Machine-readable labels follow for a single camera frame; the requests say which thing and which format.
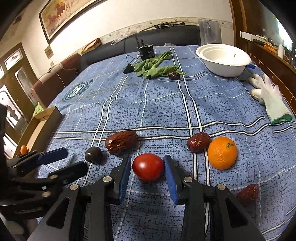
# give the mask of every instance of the orange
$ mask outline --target orange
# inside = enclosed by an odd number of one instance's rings
[[[27,152],[28,152],[28,148],[25,145],[22,145],[20,148],[20,153],[23,155],[23,154],[26,154]]]
[[[209,163],[216,169],[225,170],[230,168],[237,158],[237,147],[227,137],[217,137],[207,150]]]

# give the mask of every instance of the white bowl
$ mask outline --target white bowl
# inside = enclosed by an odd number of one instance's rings
[[[203,45],[196,50],[196,54],[203,59],[209,71],[223,77],[240,75],[251,62],[245,51],[226,44]]]

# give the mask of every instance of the blue tablecloth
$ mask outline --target blue tablecloth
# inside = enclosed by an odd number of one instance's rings
[[[257,183],[259,197],[247,211],[265,238],[276,240],[296,209],[295,119],[270,125],[265,107],[250,96],[252,86],[246,81],[252,72],[263,75],[257,66],[246,68],[238,78],[216,76],[196,56],[196,49],[155,47],[156,55],[173,53],[173,59],[160,66],[180,65],[186,75],[179,81],[123,74],[125,54],[86,68],[51,104],[58,107],[63,119],[47,150],[66,147],[69,156],[41,167],[38,176],[84,161],[90,146],[107,151],[104,141],[113,133],[136,130],[141,141],[132,159],[141,153],[161,158],[170,154],[200,183],[224,183],[233,194]],[[238,157],[232,168],[216,170],[209,165],[206,153],[187,150],[187,139],[200,131],[212,138],[226,136],[236,143]],[[107,154],[107,163],[89,165],[87,176],[78,183],[92,184],[120,163],[121,158]],[[131,171],[124,201],[111,210],[114,240],[179,240],[183,211],[184,206],[175,206],[170,199],[164,177],[144,183]],[[205,213],[208,224],[207,205]],[[88,218],[86,215],[86,240]]]

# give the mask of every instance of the tablecloth logo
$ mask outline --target tablecloth logo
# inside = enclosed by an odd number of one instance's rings
[[[88,87],[90,87],[92,83],[93,83],[93,80],[83,81],[83,82],[74,84],[72,88],[69,89],[68,92],[66,93],[64,100],[70,100],[77,95],[81,95],[84,91],[88,89]]]

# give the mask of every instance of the metal screw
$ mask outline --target metal screw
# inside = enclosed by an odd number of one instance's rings
[[[77,188],[78,188],[78,185],[77,184],[72,184],[70,186],[70,190],[72,190],[72,191],[76,190]]]
[[[224,184],[218,184],[217,185],[217,188],[219,189],[219,190],[225,190],[225,188],[226,188],[226,186],[224,185]]]
[[[112,180],[112,177],[109,177],[109,176],[106,176],[106,177],[103,178],[103,181],[106,182],[106,183],[110,182],[111,180]]]
[[[58,177],[58,175],[57,174],[54,174],[54,175],[50,176],[49,179],[55,179],[57,177]]]
[[[190,183],[190,182],[192,182],[192,178],[191,177],[185,177],[184,182]]]
[[[51,192],[44,192],[42,193],[42,197],[49,197],[51,194]]]

